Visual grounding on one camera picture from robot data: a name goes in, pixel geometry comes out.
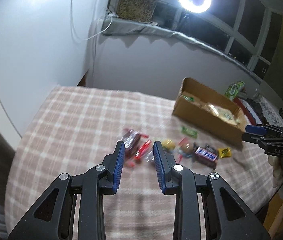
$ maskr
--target metal screw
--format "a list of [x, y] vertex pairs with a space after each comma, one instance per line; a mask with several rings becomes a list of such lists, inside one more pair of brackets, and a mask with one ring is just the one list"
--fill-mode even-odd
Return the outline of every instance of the metal screw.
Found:
[[97, 165], [96, 166], [96, 171], [103, 171], [105, 169], [104, 165]]
[[179, 165], [179, 164], [174, 165], [174, 170], [175, 171], [182, 171], [183, 169], [184, 168], [181, 165]]
[[67, 173], [60, 174], [59, 179], [61, 179], [61, 180], [68, 179], [68, 174]]
[[211, 174], [210, 174], [210, 177], [212, 178], [212, 179], [219, 179], [219, 174], [218, 173], [216, 173], [216, 172], [212, 172]]

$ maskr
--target white cable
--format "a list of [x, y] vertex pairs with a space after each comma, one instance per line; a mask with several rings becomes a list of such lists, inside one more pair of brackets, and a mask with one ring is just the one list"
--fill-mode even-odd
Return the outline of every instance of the white cable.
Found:
[[73, 0], [70, 0], [70, 27], [71, 27], [71, 30], [73, 31], [74, 35], [76, 36], [76, 38], [77, 38], [78, 40], [80, 40], [80, 42], [88, 41], [88, 40], [90, 40], [91, 38], [96, 37], [97, 35], [103, 33], [105, 30], [107, 30], [107, 29], [110, 27], [110, 25], [112, 24], [112, 22], [113, 22], [113, 14], [110, 14], [110, 17], [111, 17], [111, 20], [110, 20], [110, 23], [109, 23], [109, 25], [107, 26], [107, 28], [105, 28], [105, 29], [102, 30], [101, 32], [98, 32], [98, 33], [96, 33], [95, 35], [93, 35], [93, 36], [91, 36], [91, 37], [89, 37], [89, 38], [82, 39], [82, 38], [79, 37], [79, 35], [77, 34], [76, 29], [75, 29], [74, 19], [73, 19]]

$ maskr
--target white patterned fabric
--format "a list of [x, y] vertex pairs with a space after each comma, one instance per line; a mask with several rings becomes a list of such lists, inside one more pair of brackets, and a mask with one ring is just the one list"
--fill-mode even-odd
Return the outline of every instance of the white patterned fabric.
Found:
[[[172, 116], [174, 101], [136, 92], [56, 87], [22, 138], [9, 174], [5, 217], [10, 232], [29, 207], [61, 173], [85, 173], [112, 152], [124, 128], [176, 143], [186, 124]], [[197, 145], [228, 145], [200, 129]], [[208, 175], [212, 170], [191, 159], [181, 164]], [[274, 193], [272, 167], [257, 145], [244, 142], [232, 157], [218, 160], [218, 172], [256, 212]], [[107, 239], [172, 239], [175, 197], [161, 193], [155, 168], [141, 163], [123, 168], [115, 196], [104, 196]], [[78, 213], [74, 239], [77, 239]], [[205, 237], [201, 214], [202, 237]]]

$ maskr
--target checkered tablecloth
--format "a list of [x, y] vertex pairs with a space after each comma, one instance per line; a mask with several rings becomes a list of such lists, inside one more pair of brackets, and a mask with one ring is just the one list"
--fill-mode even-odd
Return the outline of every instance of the checkered tablecloth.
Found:
[[[5, 200], [8, 232], [59, 174], [85, 173], [101, 163], [124, 128], [181, 141], [181, 125], [186, 123], [171, 115], [173, 106], [174, 101], [135, 92], [56, 87], [28, 127], [13, 160]], [[197, 130], [198, 145], [227, 146]], [[274, 193], [272, 168], [257, 145], [244, 142], [243, 150], [232, 149], [232, 154], [218, 160], [216, 172], [255, 212]], [[190, 159], [181, 164], [196, 173], [211, 172]], [[153, 166], [124, 167], [117, 194], [104, 196], [107, 239], [172, 239], [174, 211], [175, 197], [161, 193]], [[203, 215], [201, 221], [204, 237]]]

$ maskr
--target cardboard box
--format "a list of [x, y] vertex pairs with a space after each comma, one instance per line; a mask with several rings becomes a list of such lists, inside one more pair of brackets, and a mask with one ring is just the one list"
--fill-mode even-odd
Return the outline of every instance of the cardboard box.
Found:
[[[191, 96], [195, 100], [190, 102], [183, 96]], [[217, 116], [205, 110], [207, 103], [229, 109], [236, 119], [240, 120], [237, 127], [224, 122]], [[226, 142], [242, 147], [242, 134], [248, 124], [241, 108], [213, 89], [206, 87], [192, 78], [185, 78], [182, 82], [173, 115], [206, 130]]]

